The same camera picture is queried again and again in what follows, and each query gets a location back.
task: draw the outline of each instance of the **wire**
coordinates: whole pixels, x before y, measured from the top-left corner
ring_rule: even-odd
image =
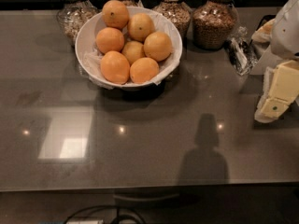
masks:
[[[120,221],[122,220],[133,220],[136,224],[147,224],[145,219],[138,214],[134,209],[132,208],[127,208],[127,207],[120,207],[117,205],[95,205],[95,206],[89,206],[89,207],[85,207],[82,209],[79,209],[78,211],[76,211],[75,213],[73,213],[71,216],[69,216],[63,223],[67,224],[67,222],[72,219],[73,217],[75,217],[75,215],[92,210],[90,215],[96,212],[100,212],[103,210],[107,210],[107,209],[116,209],[117,210],[117,216],[113,219],[113,221],[111,222],[111,224],[118,224]],[[120,215],[120,210],[121,209],[125,209],[125,210],[129,210],[132,213],[134,213],[138,218],[135,218],[131,215]]]

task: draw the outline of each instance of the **glossy table surface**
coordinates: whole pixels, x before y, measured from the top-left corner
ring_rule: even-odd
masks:
[[[276,7],[239,8],[253,33]],[[57,11],[0,11],[0,190],[107,189],[299,181],[297,105],[254,120],[262,76],[188,33],[178,70],[143,91],[87,79]]]

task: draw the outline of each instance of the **beige robotic hand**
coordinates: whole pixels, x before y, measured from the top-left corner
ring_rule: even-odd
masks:
[[[254,118],[263,123],[278,119],[299,96],[299,62],[288,61],[264,74],[263,96]]]

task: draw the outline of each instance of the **bowl of oranges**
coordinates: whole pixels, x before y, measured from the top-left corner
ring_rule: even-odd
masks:
[[[159,85],[178,67],[182,41],[162,14],[110,0],[81,27],[75,52],[94,84],[139,90]]]

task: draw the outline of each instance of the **orange fruit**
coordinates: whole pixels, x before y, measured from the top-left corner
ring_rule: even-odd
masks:
[[[112,50],[103,56],[100,71],[106,80],[122,85],[130,77],[130,64],[124,55]]]
[[[139,58],[146,56],[143,50],[143,44],[138,41],[128,41],[124,44],[121,53],[128,59],[130,64],[133,64]]]
[[[136,84],[142,84],[159,74],[159,64],[149,58],[143,57],[135,61],[130,68],[131,80]]]
[[[151,17],[146,13],[137,13],[128,22],[128,34],[136,41],[144,42],[146,37],[155,31]]]
[[[124,46],[124,36],[119,29],[106,27],[98,32],[95,43],[104,54],[111,50],[121,51]]]
[[[130,19],[127,6],[118,0],[110,0],[103,5],[102,18],[107,27],[122,29]]]
[[[147,57],[160,62],[170,55],[172,42],[168,34],[158,31],[146,38],[143,49]]]

